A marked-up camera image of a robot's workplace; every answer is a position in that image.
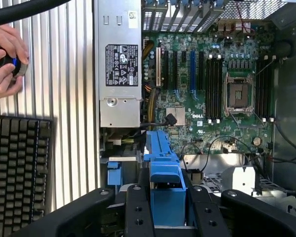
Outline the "person's hand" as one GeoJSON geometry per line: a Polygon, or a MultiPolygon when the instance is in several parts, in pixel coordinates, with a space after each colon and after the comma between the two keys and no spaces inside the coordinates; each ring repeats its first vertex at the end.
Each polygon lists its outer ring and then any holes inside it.
{"type": "Polygon", "coordinates": [[[23,64],[29,64],[29,51],[15,28],[9,25],[0,26],[0,47],[11,58],[19,58],[23,64]]]}
{"type": "Polygon", "coordinates": [[[15,84],[11,84],[14,69],[15,67],[12,64],[6,64],[0,68],[0,98],[15,95],[23,87],[22,77],[18,77],[15,84]]]}

